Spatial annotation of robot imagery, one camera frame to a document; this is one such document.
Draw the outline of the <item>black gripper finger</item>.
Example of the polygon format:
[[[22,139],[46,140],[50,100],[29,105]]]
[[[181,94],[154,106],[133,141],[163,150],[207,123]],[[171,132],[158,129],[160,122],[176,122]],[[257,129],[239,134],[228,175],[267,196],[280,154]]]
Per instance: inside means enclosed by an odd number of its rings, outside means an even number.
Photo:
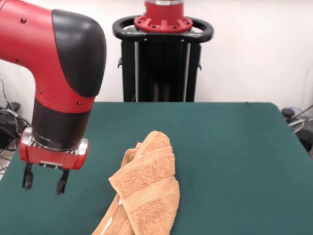
[[[63,174],[61,178],[59,179],[57,183],[57,187],[56,187],[57,195],[63,194],[65,192],[68,176],[69,176],[69,170],[63,170]]]
[[[22,181],[22,188],[30,190],[33,183],[32,163],[26,163]]]

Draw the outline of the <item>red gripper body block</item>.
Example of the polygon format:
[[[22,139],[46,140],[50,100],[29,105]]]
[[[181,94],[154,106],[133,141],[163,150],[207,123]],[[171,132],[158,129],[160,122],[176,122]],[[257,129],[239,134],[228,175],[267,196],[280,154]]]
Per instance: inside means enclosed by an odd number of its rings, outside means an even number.
[[[64,170],[80,170],[89,153],[89,141],[82,139],[79,146],[69,151],[55,151],[38,145],[27,127],[20,138],[19,155],[22,161],[35,165],[51,166]]]

